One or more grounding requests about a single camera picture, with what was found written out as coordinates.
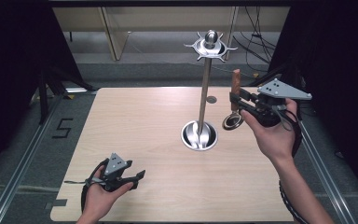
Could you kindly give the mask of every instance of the forearm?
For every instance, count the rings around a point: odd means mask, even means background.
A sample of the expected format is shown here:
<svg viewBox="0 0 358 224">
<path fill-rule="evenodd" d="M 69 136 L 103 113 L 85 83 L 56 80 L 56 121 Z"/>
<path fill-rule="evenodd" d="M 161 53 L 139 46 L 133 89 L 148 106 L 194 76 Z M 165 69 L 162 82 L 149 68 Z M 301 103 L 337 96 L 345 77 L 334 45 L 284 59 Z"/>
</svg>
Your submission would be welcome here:
<svg viewBox="0 0 358 224">
<path fill-rule="evenodd" d="M 287 198 L 303 218 L 309 223 L 333 223 L 297 170 L 292 158 L 272 161 L 272 163 L 278 172 Z"/>
</svg>

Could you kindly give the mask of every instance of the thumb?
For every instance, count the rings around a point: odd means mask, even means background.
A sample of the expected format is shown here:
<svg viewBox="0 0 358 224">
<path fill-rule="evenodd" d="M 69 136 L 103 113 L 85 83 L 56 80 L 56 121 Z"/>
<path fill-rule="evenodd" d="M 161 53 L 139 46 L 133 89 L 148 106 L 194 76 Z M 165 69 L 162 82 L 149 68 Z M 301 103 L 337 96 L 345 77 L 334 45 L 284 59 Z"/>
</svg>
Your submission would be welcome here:
<svg viewBox="0 0 358 224">
<path fill-rule="evenodd" d="M 121 186 L 119 189 L 115 190 L 114 193 L 116 195 L 116 197 L 120 197 L 123 194 L 125 194 L 127 191 L 129 191 L 133 186 L 132 182 L 129 182 L 123 186 Z"/>
<path fill-rule="evenodd" d="M 104 165 L 102 165 L 98 170 L 95 172 L 94 177 L 101 178 L 101 172 L 103 171 Z"/>
<path fill-rule="evenodd" d="M 245 122 L 249 125 L 249 127 L 254 131 L 254 132 L 258 132 L 259 130 L 263 129 L 263 126 L 261 126 L 261 124 L 257 121 L 257 119 L 251 115 L 248 111 L 246 110 L 241 110 L 241 115 L 243 120 L 245 120 Z"/>
</svg>

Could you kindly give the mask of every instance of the wrist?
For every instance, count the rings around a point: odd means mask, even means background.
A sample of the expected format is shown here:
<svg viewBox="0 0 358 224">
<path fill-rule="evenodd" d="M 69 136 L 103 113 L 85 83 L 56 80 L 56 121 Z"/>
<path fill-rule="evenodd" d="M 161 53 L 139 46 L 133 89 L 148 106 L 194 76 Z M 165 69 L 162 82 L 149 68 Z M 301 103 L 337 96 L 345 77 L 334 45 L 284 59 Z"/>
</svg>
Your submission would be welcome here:
<svg viewBox="0 0 358 224">
<path fill-rule="evenodd" d="M 82 214 L 76 224 L 95 224 L 98 222 L 98 218 Z"/>
<path fill-rule="evenodd" d="M 291 156 L 284 158 L 273 158 L 270 160 L 279 174 L 284 171 L 293 171 L 294 168 L 296 169 L 295 160 Z"/>
</svg>

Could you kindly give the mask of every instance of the metal rod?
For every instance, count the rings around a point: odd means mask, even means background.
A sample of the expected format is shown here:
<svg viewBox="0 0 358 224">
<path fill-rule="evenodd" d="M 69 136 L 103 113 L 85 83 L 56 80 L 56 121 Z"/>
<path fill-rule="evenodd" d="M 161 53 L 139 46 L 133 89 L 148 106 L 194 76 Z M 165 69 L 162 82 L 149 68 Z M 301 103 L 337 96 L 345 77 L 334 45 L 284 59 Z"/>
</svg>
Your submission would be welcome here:
<svg viewBox="0 0 358 224">
<path fill-rule="evenodd" d="M 202 79 L 202 94 L 201 94 L 201 102 L 200 102 L 199 128 L 197 129 L 197 134 L 199 135 L 199 137 L 201 136 L 203 125 L 204 125 L 206 97 L 208 96 L 208 86 L 209 86 L 209 76 L 211 74 L 211 65 L 212 65 L 212 58 L 205 58 L 204 75 Z"/>
<path fill-rule="evenodd" d="M 302 130 L 302 135 L 304 137 L 303 143 L 304 147 L 307 150 L 310 160 L 318 174 L 321 182 L 326 190 L 327 195 L 330 198 L 330 201 L 334 208 L 336 209 L 337 215 L 341 223 L 351 223 L 355 224 L 356 220 L 354 219 L 353 214 L 351 213 L 348 203 L 345 198 L 342 196 L 341 191 L 338 189 L 336 182 L 333 180 L 333 177 L 327 170 L 327 167 L 324 164 L 316 146 L 313 144 L 310 135 L 303 122 L 300 122 L 300 127 Z"/>
<path fill-rule="evenodd" d="M 50 107 L 50 113 L 48 113 L 48 116 L 46 117 L 45 121 L 39 124 L 36 133 L 34 134 L 34 137 L 31 140 L 31 143 L 28 145 L 27 149 L 25 150 L 21 158 L 21 161 L 19 162 L 16 170 L 14 171 L 14 174 L 11 176 L 10 180 L 5 186 L 4 191 L 2 192 L 2 195 L 0 196 L 0 223 L 4 218 L 8 207 L 13 201 L 17 188 L 19 187 L 22 178 L 24 177 L 29 165 L 31 164 L 34 158 L 34 154 L 39 148 L 39 145 L 43 139 L 43 134 L 48 128 L 51 122 L 51 117 L 54 114 L 59 103 L 61 102 L 61 99 L 62 97 L 60 95 L 54 98 L 54 102 Z"/>
</svg>

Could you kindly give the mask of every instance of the metal pole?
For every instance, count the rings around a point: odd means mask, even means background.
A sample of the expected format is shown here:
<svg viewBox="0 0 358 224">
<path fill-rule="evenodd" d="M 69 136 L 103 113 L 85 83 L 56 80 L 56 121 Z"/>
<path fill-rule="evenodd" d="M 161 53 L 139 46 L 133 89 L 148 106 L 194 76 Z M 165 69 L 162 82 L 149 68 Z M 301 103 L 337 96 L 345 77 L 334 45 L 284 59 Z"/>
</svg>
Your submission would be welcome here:
<svg viewBox="0 0 358 224">
<path fill-rule="evenodd" d="M 202 129 L 204 125 L 206 97 L 208 96 L 208 86 L 209 86 L 209 76 L 211 74 L 211 65 L 212 65 L 212 58 L 205 58 L 204 75 L 202 79 L 201 102 L 200 102 L 199 128 L 197 129 L 197 134 L 199 135 L 199 137 L 202 134 Z"/>
</svg>

